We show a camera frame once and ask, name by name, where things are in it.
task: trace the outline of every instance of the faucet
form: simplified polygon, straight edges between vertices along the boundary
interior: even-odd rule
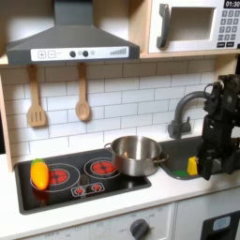
[[[210,94],[206,93],[205,91],[197,91],[192,92],[190,94],[185,95],[177,104],[175,110],[175,116],[172,122],[168,125],[168,132],[169,136],[172,139],[181,139],[181,135],[183,132],[190,132],[191,131],[191,124],[190,124],[190,117],[187,118],[187,121],[183,123],[182,115],[184,107],[188,102],[195,98],[210,98]]]

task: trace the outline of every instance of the white tile backsplash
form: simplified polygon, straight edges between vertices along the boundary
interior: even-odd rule
[[[7,116],[8,129],[27,128],[26,114]]]
[[[68,150],[68,137],[30,142],[30,153],[36,157],[46,154],[65,153]]]
[[[67,110],[63,111],[53,111],[47,112],[48,124],[65,124],[68,122],[68,112]]]
[[[13,157],[26,156],[30,154],[29,142],[13,143],[10,145],[10,149]]]
[[[89,94],[88,101],[91,107],[120,104],[121,92]]]
[[[187,93],[202,91],[215,79],[216,58],[147,59],[87,65],[87,99],[91,117],[80,121],[77,64],[38,68],[40,104],[48,117],[46,127],[29,127],[31,106],[25,68],[1,68],[12,156],[53,156],[101,148],[126,135],[143,135],[157,141],[168,136],[178,101]],[[192,100],[184,119],[191,117],[201,130],[203,100]]]
[[[77,67],[46,67],[46,82],[67,82],[78,80]]]
[[[172,86],[200,84],[201,74],[179,74],[172,76]]]
[[[5,102],[6,114],[13,115],[27,113],[31,105],[32,104],[30,99],[8,100]],[[48,110],[46,98],[40,99],[40,105],[43,108],[43,110],[45,111]]]
[[[140,78],[140,89],[168,87],[171,85],[171,76],[150,76]]]
[[[87,67],[87,79],[111,79],[123,76],[123,65],[98,65]]]
[[[175,111],[176,106],[178,104],[178,102],[181,100],[181,98],[178,99],[171,99],[169,101],[169,111]],[[190,108],[196,108],[198,104],[198,99],[193,99],[191,100],[189,103],[186,104],[186,106],[184,107],[184,109],[190,109]]]
[[[124,64],[124,77],[156,75],[156,63]]]
[[[105,118],[117,116],[130,116],[138,113],[138,104],[121,104],[105,107]]]
[[[162,135],[166,134],[166,124],[152,125],[137,128],[137,135],[144,136],[158,141]]]
[[[159,62],[157,63],[157,75],[175,75],[188,72],[188,61]]]
[[[188,72],[196,73],[196,72],[214,71],[215,67],[216,67],[215,59],[192,60],[192,61],[189,61]]]
[[[38,85],[39,97],[57,97],[67,94],[67,88],[65,82],[45,82]],[[25,98],[31,98],[30,85],[24,86]]]
[[[47,127],[14,129],[10,130],[8,133],[10,143],[28,142],[49,138],[49,131]]]
[[[86,124],[83,122],[49,126],[50,138],[64,137],[81,133],[86,133]]]
[[[48,110],[66,110],[73,109],[78,103],[78,96],[67,96],[67,97],[48,97]]]
[[[70,136],[69,147],[72,150],[86,151],[91,149],[93,139],[95,143],[97,143],[96,147],[103,146],[103,132],[95,132],[90,134]]]
[[[104,142],[111,143],[115,139],[124,137],[124,136],[133,136],[136,135],[137,129],[135,127],[125,128],[119,130],[105,131],[104,132]]]
[[[187,86],[186,90],[185,90],[185,95],[189,94],[189,93],[192,93],[192,92],[196,92],[196,91],[203,91],[205,86],[206,86],[205,84],[203,84],[203,85]]]
[[[105,92],[117,92],[139,89],[139,78],[107,79]]]
[[[215,78],[214,72],[204,72],[202,74],[201,84],[212,83],[214,81],[214,78]]]
[[[175,111],[154,113],[153,124],[171,123],[174,119]]]
[[[166,112],[169,100],[140,102],[138,114]]]
[[[19,69],[1,69],[1,79],[3,85],[29,83],[29,77],[26,68]],[[37,81],[45,82],[45,69],[39,67],[37,70]]]
[[[103,93],[104,92],[104,80],[87,80],[87,93]],[[67,94],[79,95],[79,82],[67,82]]]
[[[101,120],[92,120],[87,123],[87,132],[107,131],[119,129],[121,125],[120,118],[109,118]]]
[[[123,92],[123,103],[154,100],[154,89]]]
[[[122,117],[122,128],[133,128],[139,126],[151,125],[153,122],[152,114],[124,116]]]
[[[7,85],[4,86],[4,99],[24,99],[24,87],[23,85]]]
[[[185,87],[166,87],[158,88],[155,93],[155,100],[182,98],[184,96]]]

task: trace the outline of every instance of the wooden spoon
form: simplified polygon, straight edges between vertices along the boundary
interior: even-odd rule
[[[27,114],[28,124],[31,127],[44,126],[46,125],[47,117],[46,113],[39,105],[38,81],[37,81],[38,67],[35,65],[30,65],[27,67],[27,70],[30,79],[30,90],[32,97],[32,106],[30,107]]]
[[[76,114],[80,120],[86,121],[90,116],[90,108],[86,101],[86,64],[79,64],[79,102],[76,106]]]

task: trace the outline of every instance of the pot handle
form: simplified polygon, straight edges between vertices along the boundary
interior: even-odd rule
[[[109,145],[111,145],[111,144],[110,144],[110,143],[105,144],[105,145],[104,145],[104,148],[105,148],[106,150],[108,150],[109,152],[112,152],[112,151],[108,148]]]
[[[168,158],[169,158],[169,155],[168,155],[168,154],[161,153],[161,154],[160,154],[160,159],[159,159],[159,160],[155,160],[154,162],[156,162],[156,163],[164,162],[164,161],[166,161]]]

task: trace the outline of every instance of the oven knob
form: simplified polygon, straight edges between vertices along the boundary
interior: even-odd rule
[[[76,53],[75,53],[74,51],[71,51],[71,52],[70,52],[70,56],[71,56],[71,57],[75,57],[75,56],[76,56]]]
[[[88,51],[83,51],[83,53],[82,53],[82,55],[84,56],[84,57],[87,57],[88,56]]]
[[[130,232],[136,240],[142,239],[149,232],[150,228],[146,220],[138,219],[130,226]]]

